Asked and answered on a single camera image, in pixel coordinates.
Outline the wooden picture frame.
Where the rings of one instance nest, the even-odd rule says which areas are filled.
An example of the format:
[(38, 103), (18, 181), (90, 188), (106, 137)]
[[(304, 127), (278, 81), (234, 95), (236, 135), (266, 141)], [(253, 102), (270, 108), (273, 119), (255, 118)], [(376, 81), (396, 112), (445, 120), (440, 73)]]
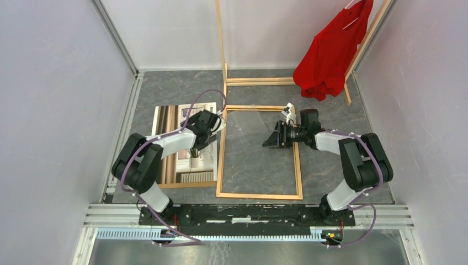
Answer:
[[(257, 111), (257, 112), (281, 112), (285, 106), (277, 105), (230, 105), (228, 104), (222, 112), (222, 117), (227, 121), (229, 111)], [(286, 194), (247, 194), (247, 193), (224, 193), (222, 191), (224, 177), (224, 156), (225, 156), (225, 138), (226, 130), (223, 129), (220, 137), (220, 148), (218, 157), (218, 170), (216, 181), (216, 197), (217, 198), (232, 198), (232, 199), (269, 199), (269, 200), (303, 200), (302, 176), (300, 168), (300, 153), (299, 144), (293, 143), (292, 151), (294, 155), (294, 171), (295, 171), (295, 195)]]

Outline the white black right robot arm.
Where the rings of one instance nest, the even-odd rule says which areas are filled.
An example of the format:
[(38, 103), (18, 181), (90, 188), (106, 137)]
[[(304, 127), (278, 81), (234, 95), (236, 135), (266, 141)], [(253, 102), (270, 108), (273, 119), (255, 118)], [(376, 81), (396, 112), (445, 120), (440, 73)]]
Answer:
[(393, 169), (376, 134), (358, 135), (325, 129), (319, 121), (317, 109), (301, 110), (299, 125), (293, 121), (295, 115), (290, 107), (283, 109), (282, 114), (286, 119), (277, 121), (263, 147), (290, 148), (297, 142), (341, 158), (344, 179), (322, 198), (318, 207), (318, 216), (323, 224), (335, 224), (341, 214), (352, 209), (351, 205), (358, 198), (367, 196), (393, 179)]

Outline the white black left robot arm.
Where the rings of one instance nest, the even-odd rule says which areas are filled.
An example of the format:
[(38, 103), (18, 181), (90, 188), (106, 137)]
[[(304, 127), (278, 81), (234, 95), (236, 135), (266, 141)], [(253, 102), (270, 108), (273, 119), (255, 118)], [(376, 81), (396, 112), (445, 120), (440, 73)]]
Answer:
[(152, 217), (160, 225), (173, 219), (172, 200), (164, 194), (158, 182), (162, 178), (163, 159), (184, 151), (190, 158), (199, 157), (212, 145), (217, 133), (225, 127), (219, 113), (202, 110), (186, 118), (181, 126), (162, 135), (145, 137), (130, 135), (111, 167), (111, 175), (120, 181), (121, 188), (134, 192), (152, 210)]

